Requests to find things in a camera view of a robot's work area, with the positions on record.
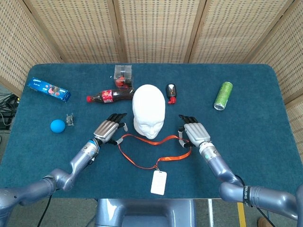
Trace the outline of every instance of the green can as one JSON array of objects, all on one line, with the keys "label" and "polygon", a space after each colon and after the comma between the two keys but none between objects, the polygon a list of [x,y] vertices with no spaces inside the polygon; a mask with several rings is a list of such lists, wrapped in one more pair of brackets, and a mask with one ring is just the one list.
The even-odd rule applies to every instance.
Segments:
[{"label": "green can", "polygon": [[216,110],[225,109],[231,92],[232,92],[232,83],[224,82],[219,90],[216,100],[214,101],[214,108]]}]

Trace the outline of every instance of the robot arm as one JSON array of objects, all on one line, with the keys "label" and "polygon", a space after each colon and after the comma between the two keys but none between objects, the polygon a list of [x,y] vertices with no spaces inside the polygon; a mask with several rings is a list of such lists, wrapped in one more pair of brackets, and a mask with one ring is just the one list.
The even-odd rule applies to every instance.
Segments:
[{"label": "robot arm", "polygon": [[99,153],[103,143],[120,143],[111,139],[115,131],[121,127],[127,131],[125,123],[119,123],[126,114],[112,114],[94,132],[78,154],[70,161],[72,172],[69,174],[61,169],[53,170],[43,179],[20,188],[0,188],[0,227],[7,225],[13,208],[17,205],[28,205],[52,195],[57,189],[68,191],[73,188],[77,176],[90,165]]},{"label": "robot arm", "polygon": [[296,193],[296,197],[287,192],[276,191],[260,186],[245,186],[234,175],[222,159],[218,150],[210,141],[210,136],[196,118],[180,115],[185,125],[179,128],[179,137],[186,132],[190,143],[179,141],[183,147],[196,146],[213,174],[222,181],[219,188],[220,197],[228,202],[243,202],[274,213],[298,220],[298,227],[303,227],[303,185]]}]

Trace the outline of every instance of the red label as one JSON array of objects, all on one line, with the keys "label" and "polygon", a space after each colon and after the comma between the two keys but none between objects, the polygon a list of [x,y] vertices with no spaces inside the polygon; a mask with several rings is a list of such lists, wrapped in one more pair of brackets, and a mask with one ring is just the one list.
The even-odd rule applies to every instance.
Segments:
[{"label": "red label", "polygon": [[102,99],[104,103],[112,103],[113,102],[112,90],[102,91]]}]

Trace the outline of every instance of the blue box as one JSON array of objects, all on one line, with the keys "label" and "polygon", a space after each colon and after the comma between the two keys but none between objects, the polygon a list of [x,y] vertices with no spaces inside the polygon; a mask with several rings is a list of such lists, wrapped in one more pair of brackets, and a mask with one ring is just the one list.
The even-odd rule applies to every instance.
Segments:
[{"label": "blue box", "polygon": [[54,96],[65,102],[67,102],[71,96],[71,93],[68,90],[57,87],[35,77],[31,78],[28,86],[35,91],[40,91],[50,96]]}]

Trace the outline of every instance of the blue ball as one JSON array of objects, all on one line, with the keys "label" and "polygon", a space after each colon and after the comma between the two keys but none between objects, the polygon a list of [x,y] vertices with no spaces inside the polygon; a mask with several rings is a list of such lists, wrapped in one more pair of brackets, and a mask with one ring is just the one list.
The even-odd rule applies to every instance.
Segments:
[{"label": "blue ball", "polygon": [[65,122],[62,120],[53,120],[51,123],[51,130],[55,133],[63,132],[65,129]]}]

